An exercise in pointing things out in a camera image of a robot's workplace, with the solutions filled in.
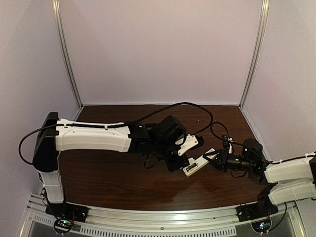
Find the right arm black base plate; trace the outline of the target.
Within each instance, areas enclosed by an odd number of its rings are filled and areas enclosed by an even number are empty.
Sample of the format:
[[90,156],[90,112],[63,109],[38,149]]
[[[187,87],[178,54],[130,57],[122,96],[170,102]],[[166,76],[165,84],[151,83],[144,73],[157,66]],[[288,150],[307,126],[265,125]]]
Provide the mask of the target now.
[[263,217],[269,217],[278,213],[278,207],[275,205],[263,206],[257,202],[241,205],[235,208],[239,222],[255,220]]

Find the right aluminium frame post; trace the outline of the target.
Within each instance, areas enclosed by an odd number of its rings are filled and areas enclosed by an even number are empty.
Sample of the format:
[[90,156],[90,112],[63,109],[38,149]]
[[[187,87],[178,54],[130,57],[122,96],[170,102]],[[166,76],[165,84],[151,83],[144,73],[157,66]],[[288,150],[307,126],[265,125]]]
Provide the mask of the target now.
[[255,70],[256,70],[256,67],[257,67],[257,64],[259,61],[260,50],[262,48],[262,44],[263,44],[264,36],[265,36],[265,32],[266,32],[266,27],[267,27],[269,8],[270,8],[270,1],[263,0],[262,4],[261,4],[258,29],[257,29],[254,49],[253,49],[253,53],[252,53],[252,58],[251,58],[251,62],[250,62],[250,66],[249,66],[249,70],[248,70],[248,74],[247,74],[246,83],[245,83],[245,86],[243,89],[242,97],[241,97],[241,100],[239,103],[239,108],[241,110],[245,106],[247,96],[250,92],[252,80],[253,80],[254,75],[255,75]]

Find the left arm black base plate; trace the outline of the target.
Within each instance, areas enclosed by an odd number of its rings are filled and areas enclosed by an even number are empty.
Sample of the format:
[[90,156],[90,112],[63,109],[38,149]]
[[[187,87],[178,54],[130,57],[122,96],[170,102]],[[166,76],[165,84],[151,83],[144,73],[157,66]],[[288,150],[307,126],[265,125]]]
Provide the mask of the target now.
[[66,218],[84,223],[88,215],[88,207],[65,203],[49,203],[46,207],[46,214],[54,217]]

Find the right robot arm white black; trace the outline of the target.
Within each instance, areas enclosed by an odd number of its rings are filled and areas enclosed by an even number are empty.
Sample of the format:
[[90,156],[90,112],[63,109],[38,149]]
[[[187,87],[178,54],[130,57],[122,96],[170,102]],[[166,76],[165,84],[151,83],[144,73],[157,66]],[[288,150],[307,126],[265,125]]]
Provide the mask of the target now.
[[255,139],[242,143],[240,155],[234,155],[232,141],[223,136],[222,149],[203,154],[203,158],[217,170],[243,171],[256,184],[267,184],[258,195],[262,206],[316,198],[316,154],[269,161],[263,157],[263,146]]

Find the left aluminium frame post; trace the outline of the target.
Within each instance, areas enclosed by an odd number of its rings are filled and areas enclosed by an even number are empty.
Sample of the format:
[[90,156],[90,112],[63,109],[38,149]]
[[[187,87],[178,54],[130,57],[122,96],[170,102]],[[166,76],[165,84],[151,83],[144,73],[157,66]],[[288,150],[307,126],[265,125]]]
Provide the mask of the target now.
[[83,107],[83,103],[81,101],[79,90],[75,81],[73,68],[71,65],[71,60],[68,52],[63,22],[62,22],[62,14],[61,14],[61,8],[60,8],[60,1],[59,0],[53,0],[52,1],[52,7],[53,7],[53,13],[56,21],[56,28],[58,33],[58,38],[60,42],[61,52],[62,52],[62,58],[64,61],[67,77],[69,80],[69,84],[76,102],[76,105],[78,108]]

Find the green black AAA battery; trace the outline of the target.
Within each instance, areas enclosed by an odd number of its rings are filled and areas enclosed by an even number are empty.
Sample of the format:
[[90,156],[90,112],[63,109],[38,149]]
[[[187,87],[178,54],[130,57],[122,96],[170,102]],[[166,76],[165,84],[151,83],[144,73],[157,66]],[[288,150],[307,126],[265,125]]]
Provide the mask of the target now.
[[189,172],[189,171],[191,171],[191,170],[193,170],[193,169],[195,169],[195,168],[197,168],[196,164],[192,164],[192,165],[190,165],[190,166],[188,166],[188,167],[186,168],[186,171]]

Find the front aluminium rail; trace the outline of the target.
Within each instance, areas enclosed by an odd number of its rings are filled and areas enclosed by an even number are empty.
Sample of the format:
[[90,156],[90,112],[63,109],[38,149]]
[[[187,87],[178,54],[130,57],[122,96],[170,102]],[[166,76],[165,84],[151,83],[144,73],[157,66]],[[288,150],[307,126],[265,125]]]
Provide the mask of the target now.
[[241,220],[247,205],[187,211],[133,211],[87,206],[67,237],[305,237],[295,202],[267,217]]

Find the white remote control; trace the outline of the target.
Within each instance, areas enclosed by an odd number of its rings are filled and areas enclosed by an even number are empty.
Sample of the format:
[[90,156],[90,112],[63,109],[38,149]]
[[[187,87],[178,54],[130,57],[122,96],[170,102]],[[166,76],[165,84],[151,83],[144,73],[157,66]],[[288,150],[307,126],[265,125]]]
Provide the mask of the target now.
[[[186,171],[186,168],[192,164],[196,164],[197,168],[187,172]],[[187,177],[190,177],[192,176],[193,174],[195,174],[197,171],[201,170],[203,167],[205,167],[207,164],[209,164],[209,162],[207,160],[205,160],[202,155],[200,157],[198,157],[197,159],[194,159],[194,158],[189,158],[189,165],[184,167],[182,170],[184,172],[184,174],[187,176]]]

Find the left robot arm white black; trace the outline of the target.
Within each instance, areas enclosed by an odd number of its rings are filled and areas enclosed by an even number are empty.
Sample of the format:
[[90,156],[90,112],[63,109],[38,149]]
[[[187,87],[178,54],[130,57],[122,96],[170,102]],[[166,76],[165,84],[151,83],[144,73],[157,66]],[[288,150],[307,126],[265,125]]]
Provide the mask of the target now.
[[197,144],[196,136],[173,116],[160,123],[104,124],[70,121],[51,112],[37,136],[33,166],[42,178],[48,202],[62,204],[65,194],[58,157],[63,151],[107,150],[155,156],[173,172],[188,165],[185,153]]

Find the aluminium frame post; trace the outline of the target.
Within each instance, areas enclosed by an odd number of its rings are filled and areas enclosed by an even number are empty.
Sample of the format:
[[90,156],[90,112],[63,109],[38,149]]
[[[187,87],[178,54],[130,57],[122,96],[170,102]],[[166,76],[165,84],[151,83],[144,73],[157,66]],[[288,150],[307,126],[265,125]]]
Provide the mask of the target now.
[[60,8],[60,1],[59,0],[53,0],[52,1],[52,7],[53,7],[53,13],[56,21],[56,28],[58,33],[58,38],[60,42],[61,52],[62,52],[62,58],[64,61],[67,77],[69,80],[69,84],[76,102],[76,105],[78,108],[83,107],[83,103],[81,101],[79,90],[75,81],[73,68],[71,65],[71,60],[68,52],[63,22],[62,22],[62,14],[61,14],[61,8]]
[[255,70],[256,70],[256,67],[257,67],[257,64],[259,61],[260,50],[262,48],[262,44],[263,44],[264,36],[265,36],[265,32],[266,32],[266,27],[267,27],[269,8],[270,8],[270,1],[263,0],[262,4],[261,4],[258,29],[257,29],[254,49],[253,49],[253,53],[252,53],[252,58],[251,58],[251,62],[250,62],[250,66],[249,66],[249,70],[248,70],[248,74],[247,74],[246,83],[245,83],[245,86],[243,89],[242,97],[241,97],[241,100],[239,103],[239,108],[241,110],[245,106],[247,96],[250,92],[252,80],[253,80],[254,75],[255,75]]

